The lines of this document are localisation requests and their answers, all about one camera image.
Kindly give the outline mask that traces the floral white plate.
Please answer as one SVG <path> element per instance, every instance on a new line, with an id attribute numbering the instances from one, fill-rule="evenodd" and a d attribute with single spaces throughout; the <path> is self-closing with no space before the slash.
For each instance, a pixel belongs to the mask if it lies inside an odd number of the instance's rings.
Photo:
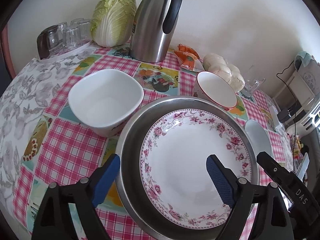
<path id="1" fill-rule="evenodd" d="M 204 230 L 223 224 L 223 204 L 207 170 L 215 154 L 238 177 L 253 176 L 249 148 L 231 118 L 200 109 L 179 109 L 160 117 L 140 150 L 140 177 L 157 211 L 178 226 Z"/>

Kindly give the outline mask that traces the light blue round bowl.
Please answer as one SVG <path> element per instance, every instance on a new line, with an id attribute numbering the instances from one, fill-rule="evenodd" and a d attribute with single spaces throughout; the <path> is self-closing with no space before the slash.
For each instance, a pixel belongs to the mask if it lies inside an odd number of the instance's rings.
<path id="1" fill-rule="evenodd" d="M 251 140 L 255 156 L 260 152 L 266 152 L 273 157 L 272 147 L 269 137 L 263 127 L 254 120 L 247 120 L 245 131 Z"/>

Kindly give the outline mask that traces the large stainless steel pan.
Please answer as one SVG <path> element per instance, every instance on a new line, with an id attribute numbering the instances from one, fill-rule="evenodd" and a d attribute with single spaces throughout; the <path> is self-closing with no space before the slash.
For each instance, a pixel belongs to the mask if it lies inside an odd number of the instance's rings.
<path id="1" fill-rule="evenodd" d="M 259 183 L 243 127 L 214 104 L 190 96 L 157 99 L 138 110 L 118 140 L 121 202 L 155 239 L 214 239 L 230 209 L 206 170 L 211 154 L 237 177 Z"/>

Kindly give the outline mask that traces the white square bowl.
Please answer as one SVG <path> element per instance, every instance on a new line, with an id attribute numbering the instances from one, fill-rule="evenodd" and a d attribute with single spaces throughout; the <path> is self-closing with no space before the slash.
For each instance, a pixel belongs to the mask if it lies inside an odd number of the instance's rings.
<path id="1" fill-rule="evenodd" d="M 123 129 L 143 98 L 143 87 L 129 74 L 103 69 L 78 81 L 69 91 L 68 104 L 84 125 L 108 138 Z"/>

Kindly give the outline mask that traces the white power strip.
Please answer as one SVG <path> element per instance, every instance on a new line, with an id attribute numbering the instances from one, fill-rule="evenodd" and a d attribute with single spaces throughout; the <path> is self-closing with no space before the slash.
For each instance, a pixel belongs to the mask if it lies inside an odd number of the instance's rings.
<path id="1" fill-rule="evenodd" d="M 273 122 L 273 126 L 275 131 L 279 132 L 279 131 L 283 131 L 285 132 L 285 126 L 279 121 L 277 114 L 278 114 L 278 110 L 274 105 L 270 105 L 268 107 L 269 113 L 271 115 L 272 118 L 272 122 Z"/>

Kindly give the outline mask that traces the black power adapter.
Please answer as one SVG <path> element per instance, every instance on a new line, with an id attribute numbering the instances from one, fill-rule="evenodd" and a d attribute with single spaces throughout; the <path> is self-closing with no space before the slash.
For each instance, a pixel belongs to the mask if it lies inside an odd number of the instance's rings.
<path id="1" fill-rule="evenodd" d="M 296 116 L 296 110 L 293 108 L 284 108 L 278 114 L 277 118 L 280 123 L 284 124 L 285 122 L 290 122 Z"/>

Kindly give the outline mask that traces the red rimmed strawberry bowl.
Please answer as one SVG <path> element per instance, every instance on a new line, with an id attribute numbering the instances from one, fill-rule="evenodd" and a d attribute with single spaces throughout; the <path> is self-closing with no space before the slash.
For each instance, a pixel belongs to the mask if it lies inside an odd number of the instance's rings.
<path id="1" fill-rule="evenodd" d="M 224 109 L 232 109 L 237 104 L 236 94 L 231 86 L 211 72 L 197 74 L 192 96 L 212 102 Z"/>

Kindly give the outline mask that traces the clear glass mug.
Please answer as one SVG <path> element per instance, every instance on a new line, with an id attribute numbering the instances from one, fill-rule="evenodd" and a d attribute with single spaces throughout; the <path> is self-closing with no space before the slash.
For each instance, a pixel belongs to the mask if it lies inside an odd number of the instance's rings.
<path id="1" fill-rule="evenodd" d="M 247 97 L 252 96 L 254 92 L 266 81 L 259 72 L 259 69 L 254 65 L 249 68 L 243 77 L 245 85 L 241 90 L 241 93 Z"/>

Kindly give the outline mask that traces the grey floral tablecloth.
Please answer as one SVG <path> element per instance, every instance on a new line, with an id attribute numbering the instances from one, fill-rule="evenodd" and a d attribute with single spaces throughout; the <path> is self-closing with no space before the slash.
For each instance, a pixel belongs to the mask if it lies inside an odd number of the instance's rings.
<path id="1" fill-rule="evenodd" d="M 67 78 L 91 54 L 93 50 L 87 49 L 50 63 L 33 58 L 1 96 L 1 203 L 7 210 L 12 209 L 31 132 Z"/>

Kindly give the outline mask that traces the bag of white buns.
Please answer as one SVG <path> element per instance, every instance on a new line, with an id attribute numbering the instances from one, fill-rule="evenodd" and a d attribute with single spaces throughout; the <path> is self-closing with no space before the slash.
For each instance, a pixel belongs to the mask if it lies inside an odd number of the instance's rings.
<path id="1" fill-rule="evenodd" d="M 238 93 L 245 86 L 245 80 L 235 65 L 228 63 L 222 56 L 209 53 L 203 58 L 205 71 L 211 72 L 224 79 Z"/>

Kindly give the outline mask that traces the white tray under glasses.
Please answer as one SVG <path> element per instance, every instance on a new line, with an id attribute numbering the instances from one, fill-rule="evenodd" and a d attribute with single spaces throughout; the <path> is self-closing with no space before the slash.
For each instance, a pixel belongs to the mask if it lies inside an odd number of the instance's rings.
<path id="1" fill-rule="evenodd" d="M 81 53 L 83 50 L 87 49 L 92 43 L 93 43 L 93 41 L 91 40 L 91 41 L 87 42 L 86 44 L 83 44 L 82 46 L 75 48 L 69 52 L 62 53 L 61 55 L 55 55 L 55 56 L 50 57 L 48 59 L 41 59 L 39 61 L 41 63 L 52 63 L 52 62 L 57 62 L 57 61 L 63 60 L 69 56 L 74 56 L 74 55 Z"/>

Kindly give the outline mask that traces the orange snack packet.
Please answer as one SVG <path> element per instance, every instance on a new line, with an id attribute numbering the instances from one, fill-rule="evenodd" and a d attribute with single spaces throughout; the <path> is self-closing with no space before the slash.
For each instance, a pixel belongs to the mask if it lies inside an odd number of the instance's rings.
<path id="1" fill-rule="evenodd" d="M 179 44 L 178 50 L 174 51 L 181 68 L 191 72 L 203 71 L 198 53 L 189 46 Z"/>

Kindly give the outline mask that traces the brown glass cup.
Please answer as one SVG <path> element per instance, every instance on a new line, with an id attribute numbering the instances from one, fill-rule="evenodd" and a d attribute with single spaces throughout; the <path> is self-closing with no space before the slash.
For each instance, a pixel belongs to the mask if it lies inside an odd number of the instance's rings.
<path id="1" fill-rule="evenodd" d="M 37 37 L 37 50 L 40 59 L 46 59 L 62 48 L 58 25 L 52 25 L 41 31 Z"/>

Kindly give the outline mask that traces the upturned clear glass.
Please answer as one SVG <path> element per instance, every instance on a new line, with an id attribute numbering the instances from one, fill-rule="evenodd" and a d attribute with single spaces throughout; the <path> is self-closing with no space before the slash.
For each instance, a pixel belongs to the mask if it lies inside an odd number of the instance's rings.
<path id="1" fill-rule="evenodd" d="M 90 19 L 76 18 L 71 20 L 69 25 L 61 22 L 57 26 L 64 49 L 75 49 L 92 40 Z"/>

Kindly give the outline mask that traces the napa cabbage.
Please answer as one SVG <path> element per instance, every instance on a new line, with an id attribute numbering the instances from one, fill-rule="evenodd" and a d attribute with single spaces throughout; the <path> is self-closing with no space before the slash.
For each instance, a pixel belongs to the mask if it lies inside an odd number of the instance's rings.
<path id="1" fill-rule="evenodd" d="M 100 0 L 91 18 L 93 41 L 107 48 L 126 43 L 136 10 L 136 0 Z"/>

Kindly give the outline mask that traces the stainless steel thermos jug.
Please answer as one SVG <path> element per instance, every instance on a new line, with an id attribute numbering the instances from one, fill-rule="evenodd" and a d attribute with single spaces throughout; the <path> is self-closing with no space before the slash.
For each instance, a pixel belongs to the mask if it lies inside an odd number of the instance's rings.
<path id="1" fill-rule="evenodd" d="M 182 0 L 142 0 L 132 26 L 130 56 L 156 63 L 165 59 Z"/>

